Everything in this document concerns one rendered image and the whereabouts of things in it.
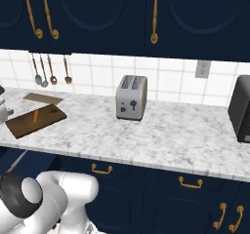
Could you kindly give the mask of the tan flat board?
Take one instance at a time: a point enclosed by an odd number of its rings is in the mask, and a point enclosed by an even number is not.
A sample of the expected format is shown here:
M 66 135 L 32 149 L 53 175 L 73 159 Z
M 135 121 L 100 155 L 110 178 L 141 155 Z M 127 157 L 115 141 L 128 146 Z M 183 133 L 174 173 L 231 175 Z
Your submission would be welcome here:
M 62 99 L 59 97 L 50 97 L 50 96 L 45 96 L 45 95 L 40 95 L 40 94 L 35 94 L 35 93 L 29 93 L 28 95 L 24 97 L 24 99 L 48 103 L 48 104 L 54 104 L 54 105 L 57 105 L 58 103 L 62 101 Z

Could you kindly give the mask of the dark brown cutting board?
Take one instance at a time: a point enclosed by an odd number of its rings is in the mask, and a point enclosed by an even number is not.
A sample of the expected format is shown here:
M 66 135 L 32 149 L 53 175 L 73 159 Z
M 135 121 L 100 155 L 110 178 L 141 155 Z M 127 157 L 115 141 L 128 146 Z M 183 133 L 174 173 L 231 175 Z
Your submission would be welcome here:
M 38 108 L 39 117 L 37 122 L 33 123 L 33 115 L 35 110 L 6 122 L 7 128 L 16 139 L 30 135 L 66 118 L 66 114 L 58 107 L 56 107 L 54 104 L 49 104 Z

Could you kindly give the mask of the silver toaster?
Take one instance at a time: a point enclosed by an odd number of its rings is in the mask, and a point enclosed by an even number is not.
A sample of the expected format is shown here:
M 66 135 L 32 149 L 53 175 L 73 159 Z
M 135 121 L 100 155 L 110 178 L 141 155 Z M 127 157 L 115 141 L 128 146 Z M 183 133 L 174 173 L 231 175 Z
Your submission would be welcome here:
M 146 109 L 147 78 L 124 75 L 116 89 L 116 117 L 141 121 Z

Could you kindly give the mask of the hanging wooden fork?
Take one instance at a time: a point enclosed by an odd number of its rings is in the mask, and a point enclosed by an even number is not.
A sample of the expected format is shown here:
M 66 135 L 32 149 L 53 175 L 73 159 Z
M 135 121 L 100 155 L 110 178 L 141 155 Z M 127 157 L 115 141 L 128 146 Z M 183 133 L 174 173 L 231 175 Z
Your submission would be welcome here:
M 64 80 L 66 84 L 71 84 L 72 83 L 72 78 L 68 75 L 68 70 L 67 70 L 67 61 L 65 55 L 63 55 L 63 64 L 65 68 L 65 77 Z

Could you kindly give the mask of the navy drawer front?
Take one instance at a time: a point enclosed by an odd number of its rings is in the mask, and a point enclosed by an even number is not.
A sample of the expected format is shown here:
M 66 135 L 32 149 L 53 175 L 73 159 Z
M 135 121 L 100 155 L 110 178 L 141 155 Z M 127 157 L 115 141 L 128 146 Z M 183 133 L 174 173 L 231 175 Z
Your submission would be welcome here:
M 182 187 L 178 181 L 179 176 L 184 177 L 184 183 L 196 184 L 198 179 L 203 180 L 200 189 L 191 189 Z M 233 198 L 239 188 L 240 182 L 230 179 L 210 177 L 205 175 L 192 175 L 181 172 L 164 171 L 157 169 L 146 170 L 146 180 L 152 186 L 159 186 L 167 191 L 177 190 L 186 194 L 193 195 L 214 195 L 221 197 L 222 195 Z
M 144 171 L 142 168 L 69 156 L 60 156 L 59 163 L 61 171 L 94 176 L 98 180 L 102 190 L 116 190 L 124 194 L 133 191 L 143 191 Z M 113 171 L 108 175 L 92 173 L 91 166 L 93 163 L 97 165 L 98 170 L 106 171 L 108 166 L 112 166 Z

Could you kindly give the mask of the hanging wooden slotted spoon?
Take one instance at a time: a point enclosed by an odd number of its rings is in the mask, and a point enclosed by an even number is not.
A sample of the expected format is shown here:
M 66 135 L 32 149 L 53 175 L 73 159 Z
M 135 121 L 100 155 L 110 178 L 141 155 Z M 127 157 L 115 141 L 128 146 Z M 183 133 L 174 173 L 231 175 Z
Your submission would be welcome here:
M 50 77 L 51 84 L 57 85 L 58 81 L 57 81 L 56 76 L 53 73 L 52 62 L 51 62 L 49 54 L 47 54 L 47 60 L 48 60 L 48 64 L 49 64 L 49 68 L 50 68 L 50 72 L 51 72 L 51 77 Z

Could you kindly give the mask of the hanging silver ladle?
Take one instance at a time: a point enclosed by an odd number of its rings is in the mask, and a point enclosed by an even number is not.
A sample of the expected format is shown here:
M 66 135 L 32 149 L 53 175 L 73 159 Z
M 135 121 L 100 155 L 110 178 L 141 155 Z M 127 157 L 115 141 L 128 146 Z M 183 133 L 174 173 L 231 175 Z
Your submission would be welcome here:
M 44 80 L 41 83 L 41 87 L 42 88 L 47 88 L 48 85 L 49 85 L 49 82 L 47 80 L 47 76 L 46 76 L 46 72 L 45 72 L 45 67 L 44 67 L 44 62 L 43 62 L 41 54 L 40 54 L 40 63 L 41 63 L 41 68 L 42 68 L 43 75 L 44 75 Z

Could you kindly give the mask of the hanging silver spoon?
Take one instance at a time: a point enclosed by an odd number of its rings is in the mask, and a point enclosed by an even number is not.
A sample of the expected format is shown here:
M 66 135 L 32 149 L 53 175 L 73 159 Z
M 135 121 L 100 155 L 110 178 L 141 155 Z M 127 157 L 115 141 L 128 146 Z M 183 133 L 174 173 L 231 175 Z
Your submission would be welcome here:
M 33 66 L 34 66 L 34 69 L 35 69 L 35 72 L 36 72 L 35 82 L 36 82 L 37 85 L 41 85 L 42 84 L 42 78 L 38 74 L 37 65 L 36 65 L 36 61 L 35 61 L 33 53 L 31 53 L 31 58 L 32 58 Z

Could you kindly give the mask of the wide navy upper cupboard door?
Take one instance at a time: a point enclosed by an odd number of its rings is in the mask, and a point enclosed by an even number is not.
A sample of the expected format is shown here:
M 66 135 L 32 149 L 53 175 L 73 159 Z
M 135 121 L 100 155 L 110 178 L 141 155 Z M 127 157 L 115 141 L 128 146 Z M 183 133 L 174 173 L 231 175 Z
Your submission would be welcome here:
M 48 0 L 55 54 L 141 56 L 145 50 L 146 0 Z
M 146 54 L 170 59 L 250 62 L 250 0 L 146 0 Z

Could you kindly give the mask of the open navy drawer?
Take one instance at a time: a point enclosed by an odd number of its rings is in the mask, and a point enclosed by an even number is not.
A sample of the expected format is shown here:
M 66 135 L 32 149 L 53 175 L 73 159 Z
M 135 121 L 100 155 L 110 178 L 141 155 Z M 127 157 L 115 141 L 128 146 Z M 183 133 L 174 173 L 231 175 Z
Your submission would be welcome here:
M 22 154 L 23 157 L 11 171 L 11 175 L 36 178 L 41 172 L 48 171 L 56 158 L 55 154 L 0 146 L 0 177 L 7 174 Z

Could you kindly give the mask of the navy lower cupboard door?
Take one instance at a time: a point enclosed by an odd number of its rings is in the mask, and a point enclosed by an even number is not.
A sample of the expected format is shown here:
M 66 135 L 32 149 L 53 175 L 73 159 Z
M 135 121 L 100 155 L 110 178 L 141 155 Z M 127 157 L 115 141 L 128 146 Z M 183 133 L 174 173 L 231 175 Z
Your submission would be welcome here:
M 213 222 L 220 215 L 221 202 L 215 198 L 181 195 L 154 195 L 146 198 L 144 206 L 143 234 L 220 234 Z
M 97 228 L 106 234 L 142 234 L 143 189 L 136 184 L 101 185 L 86 212 Z
M 228 223 L 235 224 L 239 218 L 237 206 L 243 206 L 244 212 L 240 225 L 234 234 L 250 234 L 250 182 L 242 182 L 229 212 Z

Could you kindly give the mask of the white grey countertop appliance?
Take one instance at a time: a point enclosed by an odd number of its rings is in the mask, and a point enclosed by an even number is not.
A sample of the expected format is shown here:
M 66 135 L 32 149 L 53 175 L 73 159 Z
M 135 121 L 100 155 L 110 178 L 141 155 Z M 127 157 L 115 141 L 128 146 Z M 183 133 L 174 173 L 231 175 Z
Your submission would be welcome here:
M 8 120 L 8 117 L 14 113 L 14 110 L 5 106 L 5 100 L 2 98 L 5 89 L 0 85 L 0 124 Z

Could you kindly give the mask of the grey wall outlet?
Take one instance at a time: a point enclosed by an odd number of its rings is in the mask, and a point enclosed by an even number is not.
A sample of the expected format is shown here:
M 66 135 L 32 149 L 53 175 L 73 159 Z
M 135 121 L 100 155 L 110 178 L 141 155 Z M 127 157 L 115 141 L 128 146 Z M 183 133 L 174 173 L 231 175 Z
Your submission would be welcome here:
M 207 79 L 211 67 L 210 60 L 199 60 L 196 65 L 195 77 Z

